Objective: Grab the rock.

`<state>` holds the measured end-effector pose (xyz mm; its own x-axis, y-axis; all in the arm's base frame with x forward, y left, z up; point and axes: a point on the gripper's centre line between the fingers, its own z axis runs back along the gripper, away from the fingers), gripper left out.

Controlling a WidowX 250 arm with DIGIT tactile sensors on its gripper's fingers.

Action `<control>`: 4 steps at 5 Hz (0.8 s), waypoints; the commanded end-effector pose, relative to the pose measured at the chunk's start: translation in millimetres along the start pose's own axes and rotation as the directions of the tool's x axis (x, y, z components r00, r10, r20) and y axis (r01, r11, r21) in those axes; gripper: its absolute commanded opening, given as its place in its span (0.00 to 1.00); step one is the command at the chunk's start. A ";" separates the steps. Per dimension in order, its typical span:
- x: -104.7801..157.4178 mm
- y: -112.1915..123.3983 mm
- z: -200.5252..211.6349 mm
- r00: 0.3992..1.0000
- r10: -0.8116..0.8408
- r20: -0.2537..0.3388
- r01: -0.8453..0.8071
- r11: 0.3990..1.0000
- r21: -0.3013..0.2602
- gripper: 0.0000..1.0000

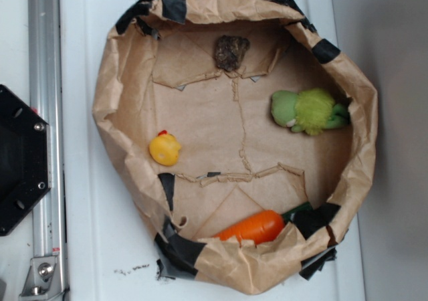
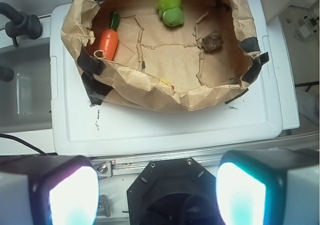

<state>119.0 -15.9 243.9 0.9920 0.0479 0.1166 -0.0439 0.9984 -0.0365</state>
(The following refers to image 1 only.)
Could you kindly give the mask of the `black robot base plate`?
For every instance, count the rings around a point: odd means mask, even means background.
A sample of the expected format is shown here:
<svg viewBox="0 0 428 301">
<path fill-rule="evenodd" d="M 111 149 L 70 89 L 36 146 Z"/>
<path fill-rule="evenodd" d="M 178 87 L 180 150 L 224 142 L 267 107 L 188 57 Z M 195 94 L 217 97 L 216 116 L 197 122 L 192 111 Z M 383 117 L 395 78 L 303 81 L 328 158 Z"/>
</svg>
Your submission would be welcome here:
<svg viewBox="0 0 428 301">
<path fill-rule="evenodd" d="M 49 124 L 1 86 L 1 236 L 9 235 L 50 190 Z"/>
</svg>

